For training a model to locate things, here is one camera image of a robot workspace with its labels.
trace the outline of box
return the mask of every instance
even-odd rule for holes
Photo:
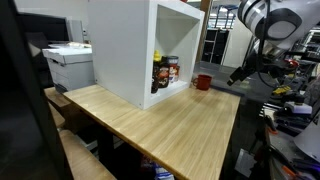
[[[91,48],[43,49],[42,52],[60,93],[95,84]]]

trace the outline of light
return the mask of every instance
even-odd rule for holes
[[[228,9],[226,9],[226,8],[220,8],[220,12],[228,12]]]

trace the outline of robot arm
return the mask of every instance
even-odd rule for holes
[[[264,64],[272,64],[293,44],[307,34],[320,21],[320,0],[242,0],[238,9],[239,20],[260,40],[265,40],[262,60],[258,58],[258,44],[247,57],[246,64],[239,67],[228,84],[243,81]]]

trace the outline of wooden tabletop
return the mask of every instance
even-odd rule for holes
[[[141,110],[98,85],[64,95],[179,179],[219,179],[240,97],[189,88]]]
[[[70,101],[66,100],[66,98],[62,94],[56,91],[55,87],[44,89],[44,93],[46,94],[49,101],[54,103],[59,108],[63,108],[71,104]]]
[[[62,128],[65,119],[61,116],[61,114],[49,103],[49,108],[53,116],[54,123],[56,124],[57,128]]]
[[[69,130],[63,130],[59,135],[75,180],[116,179]]]

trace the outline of shelving unit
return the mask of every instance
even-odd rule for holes
[[[223,53],[227,44],[229,31],[208,29],[204,41],[202,61],[221,64]]]
[[[203,12],[179,0],[93,0],[88,10],[99,85],[141,109],[189,87]],[[180,72],[178,82],[151,94],[154,50],[178,56]]]

